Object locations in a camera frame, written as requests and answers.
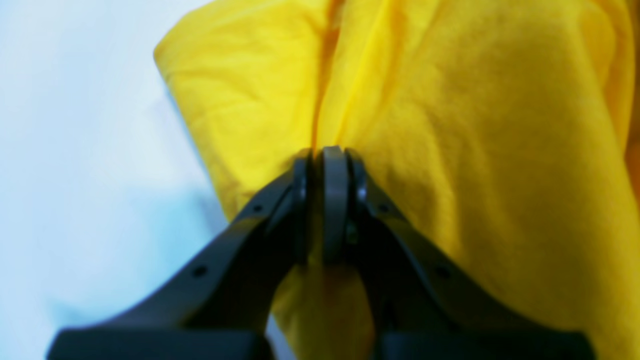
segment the yellow fabric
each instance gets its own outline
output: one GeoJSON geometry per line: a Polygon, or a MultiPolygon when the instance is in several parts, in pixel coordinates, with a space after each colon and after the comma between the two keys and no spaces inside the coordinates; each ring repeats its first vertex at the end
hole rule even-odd
{"type": "MultiPolygon", "coordinates": [[[[624,0],[219,0],[155,57],[229,219],[299,149],[353,147],[488,293],[640,359],[636,28],[624,0]]],[[[317,248],[273,312],[301,360],[370,350],[317,248]]]]}

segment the screw hole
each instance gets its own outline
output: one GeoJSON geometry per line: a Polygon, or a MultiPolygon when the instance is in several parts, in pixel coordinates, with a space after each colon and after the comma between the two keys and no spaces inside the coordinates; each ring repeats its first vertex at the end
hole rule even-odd
{"type": "Polygon", "coordinates": [[[449,268],[447,268],[444,265],[438,265],[436,266],[436,274],[438,274],[439,277],[443,278],[443,279],[449,279],[451,278],[451,270],[449,270],[449,268]]]}
{"type": "Polygon", "coordinates": [[[198,266],[193,270],[193,277],[202,277],[207,273],[207,267],[204,265],[198,266]]]}

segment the yellow cloth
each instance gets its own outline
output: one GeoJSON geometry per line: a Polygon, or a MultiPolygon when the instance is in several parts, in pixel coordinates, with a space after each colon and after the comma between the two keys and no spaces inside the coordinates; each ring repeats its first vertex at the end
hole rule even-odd
{"type": "MultiPolygon", "coordinates": [[[[635,28],[624,0],[219,0],[155,57],[229,219],[299,149],[353,147],[488,293],[640,359],[635,28]]],[[[357,274],[317,256],[273,312],[301,360],[370,350],[357,274]]]]}

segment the white background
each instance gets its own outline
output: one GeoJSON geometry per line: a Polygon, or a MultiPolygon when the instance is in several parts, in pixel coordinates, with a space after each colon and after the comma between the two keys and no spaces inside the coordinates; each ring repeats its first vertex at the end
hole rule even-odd
{"type": "Polygon", "coordinates": [[[226,226],[152,57],[205,3],[0,0],[0,359],[43,359],[226,226]]]}

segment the white surface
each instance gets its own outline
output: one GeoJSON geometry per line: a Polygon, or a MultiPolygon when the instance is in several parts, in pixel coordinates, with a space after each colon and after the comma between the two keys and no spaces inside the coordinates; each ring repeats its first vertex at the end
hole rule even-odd
{"type": "Polygon", "coordinates": [[[43,359],[226,226],[152,58],[204,3],[0,0],[0,359],[43,359]]]}

